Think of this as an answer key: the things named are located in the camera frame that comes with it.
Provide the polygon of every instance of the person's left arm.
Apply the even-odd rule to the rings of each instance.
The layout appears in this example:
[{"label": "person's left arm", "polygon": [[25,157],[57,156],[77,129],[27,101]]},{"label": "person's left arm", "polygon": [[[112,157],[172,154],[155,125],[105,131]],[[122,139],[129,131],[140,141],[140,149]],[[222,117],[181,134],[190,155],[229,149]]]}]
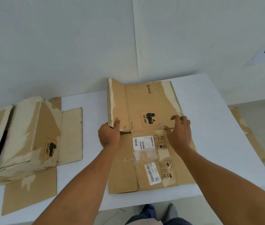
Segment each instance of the person's left arm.
[{"label": "person's left arm", "polygon": [[115,128],[107,124],[100,127],[98,135],[103,150],[65,186],[33,225],[93,225],[119,145],[119,124],[117,120]]}]

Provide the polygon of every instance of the person's right arm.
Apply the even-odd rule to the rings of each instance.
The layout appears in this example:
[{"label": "person's right arm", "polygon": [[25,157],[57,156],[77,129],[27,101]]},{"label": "person's right arm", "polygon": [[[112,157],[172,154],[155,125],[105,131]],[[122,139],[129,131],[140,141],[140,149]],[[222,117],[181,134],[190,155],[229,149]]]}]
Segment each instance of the person's right arm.
[{"label": "person's right arm", "polygon": [[177,115],[175,128],[165,126],[169,143],[181,157],[206,201],[224,225],[265,225],[265,191],[210,162],[190,148],[190,120]]}]

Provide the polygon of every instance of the hand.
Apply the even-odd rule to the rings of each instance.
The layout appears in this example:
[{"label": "hand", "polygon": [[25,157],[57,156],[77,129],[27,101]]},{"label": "hand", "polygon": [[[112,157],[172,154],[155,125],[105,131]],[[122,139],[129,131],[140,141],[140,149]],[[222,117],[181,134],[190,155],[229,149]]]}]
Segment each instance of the hand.
[{"label": "hand", "polygon": [[191,143],[191,121],[186,116],[174,115],[170,120],[175,120],[174,130],[171,131],[168,126],[165,126],[167,137],[172,148],[177,151],[183,146],[190,146]]},{"label": "hand", "polygon": [[120,140],[120,119],[115,120],[114,128],[109,127],[107,123],[103,124],[98,130],[100,143],[103,147],[112,145],[118,148]]}]

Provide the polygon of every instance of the jeans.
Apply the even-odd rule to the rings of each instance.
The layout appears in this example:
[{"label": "jeans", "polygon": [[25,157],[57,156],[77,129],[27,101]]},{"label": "jeans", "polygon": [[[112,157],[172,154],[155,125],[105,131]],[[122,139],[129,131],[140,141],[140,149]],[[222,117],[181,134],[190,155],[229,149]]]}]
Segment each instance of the jeans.
[{"label": "jeans", "polygon": [[[142,212],[139,215],[134,215],[132,216],[125,225],[134,222],[136,220],[141,220],[141,219],[150,219],[154,218],[157,220],[157,213],[154,210],[153,205],[151,204],[146,204],[142,210]],[[183,218],[173,218],[168,221],[161,221],[164,225],[192,225],[188,221],[184,220]]]}]

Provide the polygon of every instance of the person's left hand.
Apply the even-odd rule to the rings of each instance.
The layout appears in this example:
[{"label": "person's left hand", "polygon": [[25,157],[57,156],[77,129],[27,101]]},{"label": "person's left hand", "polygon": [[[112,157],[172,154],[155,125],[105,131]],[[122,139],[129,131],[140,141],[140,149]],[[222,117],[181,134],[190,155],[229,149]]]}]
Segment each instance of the person's left hand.
[{"label": "person's left hand", "polygon": [[98,136],[103,147],[112,145],[117,148],[120,140],[120,119],[115,120],[114,128],[107,123],[103,124],[98,130]]}]

